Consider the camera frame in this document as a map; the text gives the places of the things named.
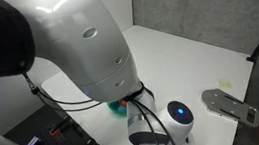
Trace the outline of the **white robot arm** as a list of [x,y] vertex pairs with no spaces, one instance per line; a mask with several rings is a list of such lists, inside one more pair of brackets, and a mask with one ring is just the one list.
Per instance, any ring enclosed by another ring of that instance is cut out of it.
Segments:
[[0,77],[27,73],[37,57],[55,63],[92,100],[125,102],[130,145],[191,145],[190,109],[178,101],[156,108],[100,0],[0,0]]

